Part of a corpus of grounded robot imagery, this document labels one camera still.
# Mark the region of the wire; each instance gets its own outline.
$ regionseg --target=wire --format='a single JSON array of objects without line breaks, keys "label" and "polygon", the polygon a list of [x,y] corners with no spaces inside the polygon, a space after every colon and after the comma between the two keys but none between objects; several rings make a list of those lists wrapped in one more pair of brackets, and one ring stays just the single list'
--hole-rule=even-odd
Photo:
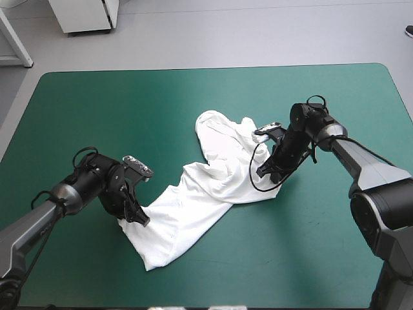
[{"label": "wire", "polygon": [[368,149],[367,147],[365,147],[364,145],[362,145],[360,142],[356,141],[355,139],[352,139],[352,138],[349,138],[349,137],[346,137],[346,136],[342,136],[342,135],[340,135],[340,136],[328,136],[328,137],[325,137],[325,138],[319,140],[317,143],[314,143],[314,144],[312,145],[312,149],[310,149],[310,151],[304,153],[303,157],[300,159],[300,161],[298,162],[298,164],[291,170],[291,172],[289,172],[286,176],[284,176],[276,186],[271,187],[271,188],[269,188],[269,189],[259,189],[259,188],[254,184],[254,181],[252,180],[252,174],[251,174],[252,162],[253,162],[253,160],[254,160],[254,156],[255,156],[256,150],[257,150],[258,147],[260,146],[260,144],[257,144],[257,146],[255,147],[255,149],[254,149],[254,151],[253,151],[253,153],[252,153],[251,160],[250,160],[250,166],[249,166],[249,174],[250,174],[250,182],[251,182],[251,185],[253,186],[253,188],[255,188],[255,189],[256,189],[257,191],[259,191],[259,192],[269,192],[269,191],[273,191],[274,189],[280,187],[280,186],[291,176],[291,174],[292,174],[294,171],[296,171],[296,170],[298,169],[298,167],[299,167],[310,155],[312,155],[312,157],[313,157],[313,159],[314,159],[314,163],[316,163],[316,162],[317,162],[317,161],[316,161],[316,147],[318,147],[318,145],[319,145],[321,142],[323,142],[323,141],[325,141],[325,140],[328,140],[328,139],[330,139],[330,144],[332,143],[333,140],[344,140],[344,141],[352,142],[352,143],[358,145],[359,147],[361,147],[363,150],[369,152],[371,155],[375,156],[376,158],[379,158],[380,160],[384,161],[385,163],[389,164],[390,166],[395,167],[395,165],[394,165],[390,160],[388,160],[388,159],[380,156],[379,154],[375,153],[374,151]]},{"label": "wire", "polygon": [[27,269],[27,272],[25,273],[24,277],[21,279],[21,282],[19,284],[19,287],[16,289],[15,293],[14,293],[14,297],[10,300],[9,306],[10,308],[12,308],[12,306],[14,305],[16,298],[20,295],[20,291],[23,288],[24,284],[27,281],[28,276],[30,275],[30,273],[32,272],[34,265],[36,264],[37,260],[39,259],[40,254],[43,252],[43,249],[45,248],[46,242],[50,237],[50,234],[52,233],[52,230],[54,228],[54,225],[56,224],[56,222],[59,219],[59,205],[56,205],[56,210],[55,210],[55,216],[53,221],[51,222],[49,228],[47,229],[47,232],[45,234],[45,236],[43,237],[43,242],[40,245],[40,248],[37,250],[32,263],[30,264],[29,268]]},{"label": "wire", "polygon": [[309,152],[306,152],[306,153],[303,155],[303,157],[301,158],[301,160],[298,162],[298,164],[297,164],[286,176],[284,176],[284,177],[278,182],[278,184],[277,184],[276,186],[271,187],[271,188],[269,188],[269,189],[259,189],[259,188],[254,184],[254,181],[252,180],[252,174],[251,174],[252,161],[254,160],[254,156],[255,156],[255,154],[256,154],[256,150],[258,149],[259,146],[260,146],[260,143],[257,144],[257,146],[255,147],[255,149],[254,149],[254,151],[253,151],[253,153],[252,153],[251,160],[250,160],[250,166],[249,166],[249,175],[250,175],[251,184],[252,184],[253,188],[255,188],[255,189],[256,189],[257,191],[259,191],[259,192],[270,192],[270,191],[273,191],[274,189],[280,187],[280,186],[290,177],[290,175],[291,175],[295,170],[298,169],[298,167],[307,159],[307,157],[310,156],[310,153],[309,153]]},{"label": "wire", "polygon": [[76,157],[77,157],[77,155],[79,155],[80,153],[82,153],[82,152],[84,152],[84,151],[86,151],[86,150],[94,150],[94,151],[95,151],[95,152],[94,152],[94,153],[95,153],[94,156],[96,156],[96,155],[99,154],[99,151],[98,151],[97,148],[95,148],[95,147],[84,147],[83,149],[78,150],[78,152],[75,154],[75,156],[73,156],[73,159],[72,159],[73,168],[76,168]]}]

